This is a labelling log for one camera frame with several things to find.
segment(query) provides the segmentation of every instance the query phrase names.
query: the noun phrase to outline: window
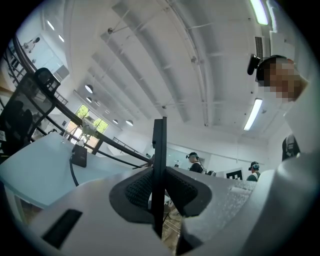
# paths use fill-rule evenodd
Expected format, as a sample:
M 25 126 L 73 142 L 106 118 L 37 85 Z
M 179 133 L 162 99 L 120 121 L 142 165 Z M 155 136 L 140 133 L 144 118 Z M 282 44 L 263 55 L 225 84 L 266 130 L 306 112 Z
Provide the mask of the window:
M 81 119 L 86 118 L 87 120 L 89 120 L 94 127 L 96 127 L 96 130 L 99 133 L 104 133 L 105 130 L 108 127 L 108 124 L 103 121 L 100 117 L 98 117 L 96 114 L 94 114 L 92 111 L 90 111 L 85 105 L 81 105 L 79 107 L 79 109 L 75 112 L 75 115 Z M 84 143 L 88 144 L 91 147 L 95 147 L 98 139 L 96 137 L 93 136 L 85 136 L 82 133 L 82 129 L 81 127 L 78 127 L 74 122 L 70 121 L 66 127 L 66 131 L 71 133 L 73 136 L 75 136 L 76 138 L 82 140 Z M 75 139 L 71 139 L 70 140 L 73 144 L 76 144 L 77 141 Z M 85 147 L 88 152 L 92 152 L 92 149 Z

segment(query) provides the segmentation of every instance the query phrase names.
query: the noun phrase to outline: air vent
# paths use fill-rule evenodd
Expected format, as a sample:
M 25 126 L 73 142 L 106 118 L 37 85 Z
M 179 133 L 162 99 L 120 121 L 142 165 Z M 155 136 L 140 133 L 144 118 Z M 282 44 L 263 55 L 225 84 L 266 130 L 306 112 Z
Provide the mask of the air vent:
M 262 45 L 262 37 L 255 36 L 256 56 L 260 59 L 264 57 L 264 48 Z
M 56 77 L 56 79 L 59 80 L 59 82 L 61 82 L 63 79 L 67 77 L 67 75 L 69 75 L 69 70 L 66 68 L 65 65 L 62 65 L 56 72 L 54 72 L 53 75 Z

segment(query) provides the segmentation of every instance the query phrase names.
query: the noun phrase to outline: cap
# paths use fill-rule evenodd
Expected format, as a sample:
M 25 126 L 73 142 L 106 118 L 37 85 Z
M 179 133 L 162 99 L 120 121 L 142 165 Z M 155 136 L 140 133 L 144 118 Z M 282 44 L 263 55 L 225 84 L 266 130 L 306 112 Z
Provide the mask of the cap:
M 256 162 L 256 161 L 254 161 L 254 162 L 251 163 L 251 165 L 250 165 L 250 167 L 249 167 L 248 170 L 251 171 L 251 168 L 252 168 L 252 166 L 254 166 L 254 165 L 258 165 L 257 168 L 259 168 L 259 163 Z

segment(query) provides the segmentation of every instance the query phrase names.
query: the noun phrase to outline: device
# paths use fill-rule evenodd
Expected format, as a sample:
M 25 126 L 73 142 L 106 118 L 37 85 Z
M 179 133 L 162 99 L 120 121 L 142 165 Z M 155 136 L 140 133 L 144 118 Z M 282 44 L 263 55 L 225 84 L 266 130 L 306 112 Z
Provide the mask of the device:
M 80 167 L 87 167 L 87 149 L 85 147 L 74 145 L 72 153 L 72 164 Z

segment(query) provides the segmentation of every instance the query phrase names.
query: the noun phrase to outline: white desk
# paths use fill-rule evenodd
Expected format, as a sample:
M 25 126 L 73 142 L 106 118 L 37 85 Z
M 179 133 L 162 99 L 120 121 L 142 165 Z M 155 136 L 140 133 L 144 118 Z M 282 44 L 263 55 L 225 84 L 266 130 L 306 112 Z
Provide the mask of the white desk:
M 74 145 L 56 132 L 36 140 L 0 165 L 0 180 L 20 198 L 45 208 L 73 190 L 76 185 L 69 159 Z M 87 154 L 86 168 L 73 165 L 79 184 L 106 178 L 132 167 L 117 164 L 108 157 Z

